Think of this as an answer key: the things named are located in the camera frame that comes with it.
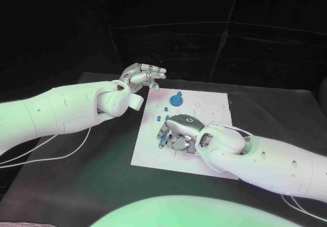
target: black table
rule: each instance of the black table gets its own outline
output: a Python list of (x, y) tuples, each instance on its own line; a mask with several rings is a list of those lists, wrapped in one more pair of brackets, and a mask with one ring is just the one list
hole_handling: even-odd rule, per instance
[[(117, 75), (84, 73), (79, 83)], [(310, 91), (159, 80), (163, 88), (228, 93), (234, 126), (327, 155), (327, 120)], [(149, 88), (138, 94), (147, 99)], [(163, 195), (196, 195), (255, 207), (303, 226), (326, 223), (294, 210), (281, 196), (244, 181), (131, 166), (144, 104), (92, 127), (79, 151), (65, 159), (26, 164), (0, 203), (0, 220), (87, 227), (124, 205)], [(88, 130), (58, 135), (29, 160), (71, 153)], [(327, 204), (298, 199), (304, 209), (327, 218)]]

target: small blue part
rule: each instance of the small blue part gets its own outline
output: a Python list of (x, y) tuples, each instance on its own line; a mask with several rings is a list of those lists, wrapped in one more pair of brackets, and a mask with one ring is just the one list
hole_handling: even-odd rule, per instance
[(172, 96), (170, 98), (170, 104), (173, 106), (180, 106), (183, 104), (183, 98), (182, 98), (182, 92), (179, 91), (176, 96)]
[(163, 144), (163, 141), (166, 140), (166, 137), (164, 136), (162, 136), (162, 138), (160, 138), (160, 144), (159, 144), (159, 148), (164, 148), (164, 144)]

